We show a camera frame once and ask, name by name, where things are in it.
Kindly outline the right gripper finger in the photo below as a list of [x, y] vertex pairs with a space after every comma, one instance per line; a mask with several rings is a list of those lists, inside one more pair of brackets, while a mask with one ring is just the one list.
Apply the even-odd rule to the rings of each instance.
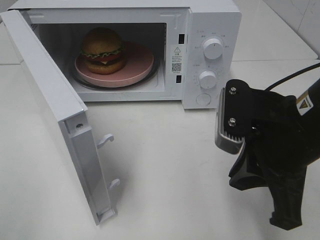
[[215, 144], [229, 154], [237, 154], [250, 132], [253, 90], [239, 79], [229, 80], [220, 91], [215, 121]]

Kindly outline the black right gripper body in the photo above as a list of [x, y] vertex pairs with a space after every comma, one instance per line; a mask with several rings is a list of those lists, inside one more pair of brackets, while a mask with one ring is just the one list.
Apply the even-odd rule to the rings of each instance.
[[274, 211], [270, 223], [281, 229], [302, 224], [301, 206], [307, 167], [320, 158], [320, 95], [310, 90], [305, 114], [293, 95], [252, 90], [251, 129], [229, 172], [238, 190], [268, 187]]

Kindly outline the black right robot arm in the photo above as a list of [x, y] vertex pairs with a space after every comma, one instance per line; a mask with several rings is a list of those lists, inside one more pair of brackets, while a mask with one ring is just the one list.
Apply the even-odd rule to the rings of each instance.
[[270, 223], [299, 227], [307, 167], [320, 157], [319, 82], [295, 97], [229, 80], [219, 96], [215, 144], [237, 155], [231, 187], [267, 187], [274, 206]]

